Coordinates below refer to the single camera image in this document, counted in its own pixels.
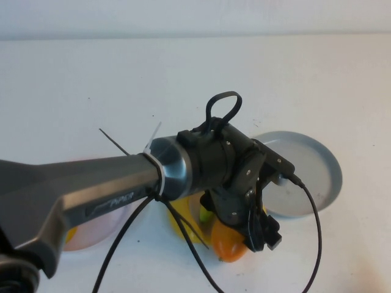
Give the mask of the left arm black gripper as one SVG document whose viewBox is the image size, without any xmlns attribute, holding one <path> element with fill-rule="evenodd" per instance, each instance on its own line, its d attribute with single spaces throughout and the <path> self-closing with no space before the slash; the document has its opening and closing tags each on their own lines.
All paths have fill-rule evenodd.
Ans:
<svg viewBox="0 0 391 293">
<path fill-rule="evenodd" d="M 220 222 L 240 233 L 251 251 L 262 251 L 265 244 L 269 249 L 275 249 L 280 244 L 280 225 L 265 213 L 258 184 L 239 195 L 223 188 L 204 192 L 200 204 L 207 211 L 214 210 Z"/>
</svg>

